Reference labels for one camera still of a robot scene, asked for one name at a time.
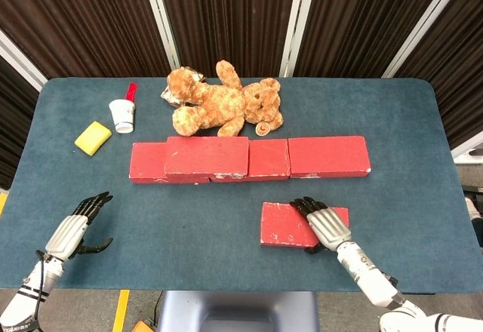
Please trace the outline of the right white-black robot hand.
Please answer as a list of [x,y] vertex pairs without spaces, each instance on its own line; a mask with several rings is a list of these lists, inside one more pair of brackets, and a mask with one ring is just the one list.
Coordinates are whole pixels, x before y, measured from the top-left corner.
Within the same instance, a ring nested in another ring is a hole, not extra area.
[[315,246],[304,249],[306,253],[317,254],[323,250],[336,251],[342,243],[352,240],[349,227],[339,214],[324,202],[304,196],[290,201],[289,205],[307,221],[310,229],[318,238]]

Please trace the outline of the left white-black robot hand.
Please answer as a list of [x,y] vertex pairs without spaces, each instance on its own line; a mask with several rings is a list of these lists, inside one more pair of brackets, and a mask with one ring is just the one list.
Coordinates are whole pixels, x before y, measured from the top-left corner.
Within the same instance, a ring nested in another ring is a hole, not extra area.
[[72,259],[76,254],[97,254],[110,246],[113,237],[100,245],[85,245],[84,235],[100,209],[113,198],[102,192],[81,201],[72,214],[65,217],[46,244],[45,251],[58,260]]

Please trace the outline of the red brick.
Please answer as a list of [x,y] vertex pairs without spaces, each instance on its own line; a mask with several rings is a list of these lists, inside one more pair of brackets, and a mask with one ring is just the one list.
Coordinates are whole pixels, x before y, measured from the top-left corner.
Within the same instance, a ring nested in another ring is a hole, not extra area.
[[134,143],[129,179],[133,184],[207,184],[207,177],[168,177],[165,174],[166,143]]
[[165,149],[165,175],[215,180],[242,180],[248,175],[247,137],[169,137]]
[[[333,207],[349,227],[349,210]],[[260,243],[279,247],[313,247],[318,238],[307,221],[289,204],[265,202],[260,219]]]
[[360,135],[288,139],[292,178],[366,177],[371,161]]
[[286,180],[291,176],[287,139],[250,140],[248,173],[243,177],[212,177],[215,183]]

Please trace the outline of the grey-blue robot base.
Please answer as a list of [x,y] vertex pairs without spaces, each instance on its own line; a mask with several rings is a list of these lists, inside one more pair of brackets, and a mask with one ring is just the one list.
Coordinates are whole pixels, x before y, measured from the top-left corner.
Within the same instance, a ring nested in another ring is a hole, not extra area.
[[316,294],[169,290],[156,332],[320,332]]

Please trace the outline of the yellow floor tape strip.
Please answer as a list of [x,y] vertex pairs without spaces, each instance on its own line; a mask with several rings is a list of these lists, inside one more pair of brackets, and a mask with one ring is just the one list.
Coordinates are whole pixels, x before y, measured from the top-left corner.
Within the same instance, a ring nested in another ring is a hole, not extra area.
[[128,309],[129,296],[130,296],[129,290],[119,291],[114,322],[112,325],[112,332],[123,332],[125,317]]

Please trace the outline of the yellow sponge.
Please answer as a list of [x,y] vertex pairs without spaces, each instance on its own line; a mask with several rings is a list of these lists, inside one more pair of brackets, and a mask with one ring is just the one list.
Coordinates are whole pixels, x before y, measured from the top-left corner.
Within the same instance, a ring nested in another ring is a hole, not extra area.
[[93,156],[112,136],[112,132],[98,121],[93,121],[75,140],[75,145],[85,154]]

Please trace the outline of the blue felt table cover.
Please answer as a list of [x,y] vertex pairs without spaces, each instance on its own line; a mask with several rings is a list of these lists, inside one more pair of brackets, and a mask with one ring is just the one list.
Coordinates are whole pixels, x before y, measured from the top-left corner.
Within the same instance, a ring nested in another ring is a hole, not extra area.
[[310,196],[349,209],[354,240],[405,293],[483,290],[483,255],[469,220],[435,93],[416,78],[283,78],[280,138],[362,135],[362,178],[205,185],[135,185],[135,142],[172,135],[163,78],[139,78],[135,129],[93,156],[75,138],[111,125],[109,103],[126,78],[55,78],[39,94],[28,139],[0,217],[0,288],[19,287],[59,223],[101,192],[112,200],[85,234],[112,238],[99,254],[65,263],[60,287],[353,291],[335,254],[260,245],[266,201]]

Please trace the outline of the white paper cup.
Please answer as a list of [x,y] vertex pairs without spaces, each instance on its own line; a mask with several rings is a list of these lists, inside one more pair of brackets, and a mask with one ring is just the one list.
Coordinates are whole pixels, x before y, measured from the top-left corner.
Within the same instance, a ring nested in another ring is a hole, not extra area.
[[117,99],[109,103],[115,131],[119,134],[129,134],[134,130],[134,102]]

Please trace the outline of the brown plush teddy bear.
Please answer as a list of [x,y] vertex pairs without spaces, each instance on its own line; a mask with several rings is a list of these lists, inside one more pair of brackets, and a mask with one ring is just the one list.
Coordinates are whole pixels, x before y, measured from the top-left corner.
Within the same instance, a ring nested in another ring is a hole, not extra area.
[[217,128],[219,137],[234,137],[245,123],[265,124],[270,131],[283,125],[278,80],[263,78],[244,86],[235,67],[226,60],[217,62],[216,73],[219,85],[194,81],[184,66],[168,75],[172,94],[190,103],[173,112],[172,125],[179,135],[190,137],[200,130]]

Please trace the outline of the crumpled golden foil wrapper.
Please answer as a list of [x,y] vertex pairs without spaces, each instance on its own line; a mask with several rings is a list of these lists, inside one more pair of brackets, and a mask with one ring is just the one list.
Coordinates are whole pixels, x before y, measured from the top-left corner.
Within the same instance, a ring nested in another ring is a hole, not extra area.
[[[201,72],[199,72],[199,71],[197,71],[197,70],[195,70],[191,67],[186,66],[185,70],[190,72],[194,81],[204,82],[205,79],[206,79],[206,77]],[[164,99],[166,102],[168,102],[171,106],[174,106],[174,107],[180,107],[180,106],[185,106],[185,105],[190,106],[190,103],[187,103],[186,101],[183,101],[183,100],[176,98],[172,94],[172,92],[169,88],[169,85],[166,85],[165,89],[161,92],[160,97],[162,99]]]

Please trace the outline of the white partition post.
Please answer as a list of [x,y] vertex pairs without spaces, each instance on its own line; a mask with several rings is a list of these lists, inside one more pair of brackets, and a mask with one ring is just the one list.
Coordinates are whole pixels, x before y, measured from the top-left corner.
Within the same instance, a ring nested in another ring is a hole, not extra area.
[[39,93],[48,82],[46,75],[0,29],[0,57],[12,66]]
[[386,67],[381,78],[392,78],[400,70],[401,66],[414,52],[434,22],[440,17],[442,11],[451,0],[432,0],[423,12],[395,56]]
[[312,0],[292,0],[279,77],[287,78],[294,75],[311,3]]
[[177,52],[177,45],[173,30],[171,28],[171,22],[169,20],[165,0],[149,0],[149,4],[152,9],[155,24],[161,37],[170,68],[180,68],[180,58]]

